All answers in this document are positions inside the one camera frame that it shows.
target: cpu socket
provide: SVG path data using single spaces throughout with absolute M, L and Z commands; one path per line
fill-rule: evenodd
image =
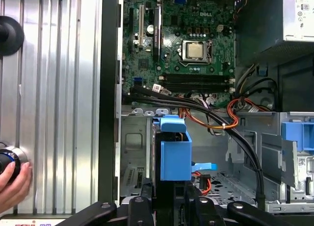
M 208 54 L 210 46 L 210 42 L 206 41 L 183 41 L 182 62 L 210 63 L 210 55 Z

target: ram slot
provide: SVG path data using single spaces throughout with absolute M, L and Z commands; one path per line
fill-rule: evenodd
M 145 7 L 144 5 L 139 6 L 139 18 L 138 18 L 138 44 L 139 46 L 143 46 L 144 41 L 144 13 Z
M 192 90 L 204 93 L 224 93 L 230 89 L 229 77 L 220 75 L 164 74 L 162 86 L 173 93 Z

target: knob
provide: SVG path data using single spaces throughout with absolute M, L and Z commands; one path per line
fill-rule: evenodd
M 21 149 L 13 146 L 0 149 L 0 174 L 12 161 L 15 162 L 15 170 L 9 183 L 13 182 L 19 175 L 22 164 L 27 162 L 27 156 Z
M 13 18 L 0 16 L 0 56 L 16 53 L 24 42 L 21 25 Z
M 5 168 L 12 162 L 14 159 L 7 154 L 0 154 L 0 174 L 3 173 Z

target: green circuit board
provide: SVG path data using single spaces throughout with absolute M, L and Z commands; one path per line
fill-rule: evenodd
M 160 56 L 156 60 L 153 56 L 155 22 L 152 12 L 158 6 L 161 9 L 161 38 Z M 233 77 L 232 17 L 233 0 L 185 0 L 184 3 L 176 0 L 124 0 L 124 91 L 128 92 L 138 82 L 136 79 L 141 80 L 143 87 L 152 89 L 154 84 L 160 84 L 164 73 Z M 141 25 L 145 34 L 139 45 Z M 183 59 L 183 55 L 199 60 Z M 212 103 L 225 106 L 229 98 L 229 92 L 222 91 L 216 93 Z

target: finger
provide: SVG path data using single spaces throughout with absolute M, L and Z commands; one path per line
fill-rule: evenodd
M 7 165 L 3 173 L 0 175 L 0 191 L 2 191 L 8 184 L 8 181 L 11 179 L 13 175 L 14 169 L 15 162 L 12 161 L 9 165 Z
M 25 163 L 19 175 L 16 177 L 16 179 L 13 181 L 13 183 L 5 188 L 1 193 L 0 193 L 0 202 L 6 202 L 10 198 L 12 198 L 14 195 L 16 195 L 19 190 L 22 188 L 24 185 L 29 173 L 29 162 Z
M 24 185 L 16 195 L 14 195 L 5 203 L 6 208 L 8 207 L 8 209 L 10 209 L 11 207 L 14 207 L 15 205 L 19 204 L 21 201 L 25 199 L 29 192 L 30 182 L 31 182 L 31 168 L 29 167 L 27 178 L 24 182 Z

